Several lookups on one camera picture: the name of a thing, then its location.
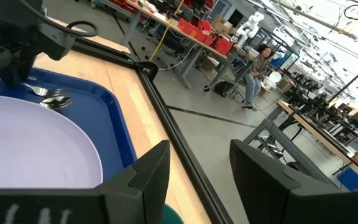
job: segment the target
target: blue container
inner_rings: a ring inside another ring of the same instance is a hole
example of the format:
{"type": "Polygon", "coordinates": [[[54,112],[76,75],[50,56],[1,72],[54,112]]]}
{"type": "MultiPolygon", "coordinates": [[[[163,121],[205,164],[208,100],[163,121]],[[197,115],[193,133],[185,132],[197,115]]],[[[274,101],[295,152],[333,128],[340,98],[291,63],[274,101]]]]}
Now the blue container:
{"type": "MultiPolygon", "coordinates": [[[[77,124],[92,140],[102,162],[104,180],[114,177],[136,160],[118,100],[110,91],[93,82],[36,68],[26,83],[49,89],[67,89],[73,103],[59,113],[77,124]]],[[[7,89],[1,81],[0,96],[34,103],[44,99],[24,86],[7,89]]]]}
{"type": "Polygon", "coordinates": [[[351,168],[346,168],[336,177],[347,189],[358,190],[358,174],[351,168]]]}

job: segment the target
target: blue jeans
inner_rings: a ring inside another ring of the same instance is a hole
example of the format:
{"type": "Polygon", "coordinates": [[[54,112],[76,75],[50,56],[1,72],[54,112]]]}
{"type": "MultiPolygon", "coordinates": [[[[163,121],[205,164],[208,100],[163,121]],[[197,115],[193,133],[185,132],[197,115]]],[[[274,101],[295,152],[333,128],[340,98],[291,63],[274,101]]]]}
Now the blue jeans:
{"type": "Polygon", "coordinates": [[[254,78],[250,73],[246,73],[245,77],[247,85],[246,85],[246,102],[253,103],[255,97],[258,95],[260,91],[260,80],[258,78],[254,78]]]}

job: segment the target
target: woman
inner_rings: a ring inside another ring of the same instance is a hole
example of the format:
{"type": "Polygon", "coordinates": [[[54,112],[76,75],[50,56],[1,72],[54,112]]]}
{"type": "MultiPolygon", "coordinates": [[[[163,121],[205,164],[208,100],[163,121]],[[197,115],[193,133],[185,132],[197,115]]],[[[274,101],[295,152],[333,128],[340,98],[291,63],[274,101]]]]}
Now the woman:
{"type": "Polygon", "coordinates": [[[262,71],[269,63],[269,58],[274,54],[273,50],[265,44],[258,47],[259,55],[257,61],[252,64],[250,73],[246,73],[246,102],[242,105],[243,108],[254,109],[254,99],[260,91],[260,82],[263,78],[262,71]]]}

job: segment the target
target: fork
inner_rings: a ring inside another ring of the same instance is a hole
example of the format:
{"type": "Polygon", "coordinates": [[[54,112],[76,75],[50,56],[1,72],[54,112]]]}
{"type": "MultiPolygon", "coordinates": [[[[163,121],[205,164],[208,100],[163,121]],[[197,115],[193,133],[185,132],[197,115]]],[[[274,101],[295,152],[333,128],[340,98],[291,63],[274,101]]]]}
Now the fork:
{"type": "Polygon", "coordinates": [[[46,88],[33,86],[27,83],[21,83],[27,87],[29,87],[34,94],[42,96],[42,97],[53,97],[53,96],[61,96],[64,94],[64,88],[58,88],[55,90],[48,90],[46,88]]]}
{"type": "Polygon", "coordinates": [[[46,88],[29,85],[27,83],[21,83],[21,84],[29,87],[36,95],[43,96],[43,97],[61,96],[65,92],[64,88],[48,90],[46,88]]]}

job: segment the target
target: red bin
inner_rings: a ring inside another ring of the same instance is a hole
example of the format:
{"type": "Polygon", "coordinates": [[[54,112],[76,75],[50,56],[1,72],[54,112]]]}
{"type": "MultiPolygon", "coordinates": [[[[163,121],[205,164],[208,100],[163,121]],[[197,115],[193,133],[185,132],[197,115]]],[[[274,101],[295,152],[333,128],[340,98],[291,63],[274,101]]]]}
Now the red bin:
{"type": "Polygon", "coordinates": [[[191,34],[194,31],[194,26],[186,22],[183,18],[179,19],[178,28],[185,34],[191,34]]]}
{"type": "Polygon", "coordinates": [[[230,43],[229,39],[222,37],[216,42],[215,50],[223,55],[226,55],[232,46],[233,44],[230,43]]]}
{"type": "Polygon", "coordinates": [[[196,35],[196,39],[200,42],[204,42],[205,40],[205,35],[202,33],[201,30],[197,29],[197,35],[196,35]]]}
{"type": "Polygon", "coordinates": [[[212,32],[212,26],[208,21],[202,19],[198,22],[198,28],[202,31],[204,35],[210,35],[212,32]]]}
{"type": "Polygon", "coordinates": [[[212,44],[212,42],[214,42],[214,39],[210,36],[206,36],[205,40],[204,40],[204,44],[207,46],[210,46],[212,44]]]}

